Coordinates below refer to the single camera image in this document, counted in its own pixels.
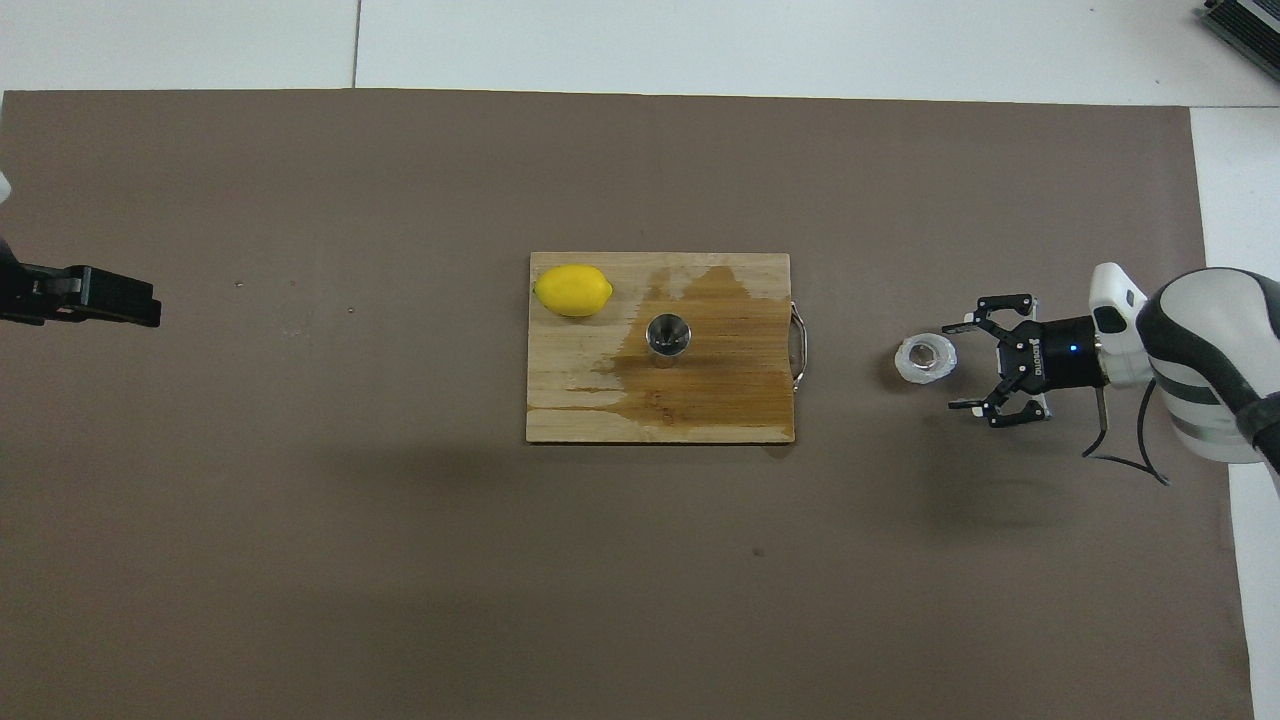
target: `metal handle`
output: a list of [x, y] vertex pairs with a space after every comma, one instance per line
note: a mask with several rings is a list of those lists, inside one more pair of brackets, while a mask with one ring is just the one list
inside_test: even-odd
[[[804, 379], [804, 372], [809, 368], [809, 328], [804, 324], [804, 318], [800, 316], [800, 311], [796, 310], [795, 301], [791, 302], [791, 325], [799, 328], [800, 331], [800, 346], [796, 348], [795, 363], [791, 364], [791, 389], [800, 389], [800, 380]], [[790, 360], [791, 338], [790, 333], [787, 337], [787, 357]]]

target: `cutting board handle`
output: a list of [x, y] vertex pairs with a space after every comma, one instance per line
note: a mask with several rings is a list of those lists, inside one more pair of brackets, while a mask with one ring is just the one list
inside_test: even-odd
[[805, 327], [804, 318], [796, 310], [794, 300], [791, 301], [791, 328], [796, 331], [787, 340], [787, 357], [791, 359], [791, 389], [799, 391], [804, 372], [809, 368], [809, 328]]

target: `black cable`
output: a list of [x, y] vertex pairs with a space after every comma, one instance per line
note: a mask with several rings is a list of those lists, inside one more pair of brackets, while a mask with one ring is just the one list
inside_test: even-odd
[[1151, 457], [1147, 455], [1147, 432], [1146, 432], [1147, 406], [1151, 405], [1151, 396], [1155, 392], [1156, 392], [1156, 380], [1152, 379], [1149, 383], [1147, 383], [1147, 392], [1142, 395], [1142, 405], [1138, 406], [1138, 452], [1142, 455], [1142, 461], [1143, 461], [1142, 465], [1134, 462], [1133, 460], [1116, 457], [1115, 455], [1093, 455], [1093, 451], [1097, 450], [1100, 445], [1102, 445], [1102, 439], [1107, 437], [1107, 427], [1105, 423], [1100, 423], [1101, 427], [1098, 429], [1097, 439], [1094, 439], [1093, 445], [1091, 445], [1088, 448], [1085, 448], [1084, 452], [1080, 454], [1080, 457], [1088, 457], [1091, 460], [1110, 460], [1112, 462], [1128, 465], [1135, 470], [1142, 470], [1143, 473], [1147, 473], [1152, 478], [1156, 478], [1156, 480], [1160, 484], [1167, 486], [1169, 478], [1166, 478], [1160, 470], [1157, 470], [1151, 464]]

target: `white floor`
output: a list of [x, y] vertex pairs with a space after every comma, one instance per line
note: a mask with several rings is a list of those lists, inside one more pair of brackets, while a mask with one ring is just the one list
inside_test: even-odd
[[[1199, 27], [1198, 5], [0, 0], [0, 90], [358, 86], [1188, 105], [1210, 264], [1280, 278], [1280, 83]], [[1231, 468], [1231, 507], [1254, 707], [1280, 720], [1280, 500], [1265, 470]]]

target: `wooden cutting board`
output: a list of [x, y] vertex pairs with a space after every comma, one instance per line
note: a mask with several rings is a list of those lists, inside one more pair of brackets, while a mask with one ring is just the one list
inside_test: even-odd
[[[613, 296], [564, 318], [530, 293], [529, 442], [795, 441], [788, 255], [534, 252], [530, 287], [566, 263], [600, 268]], [[645, 342], [663, 313], [692, 336], [669, 368]]]

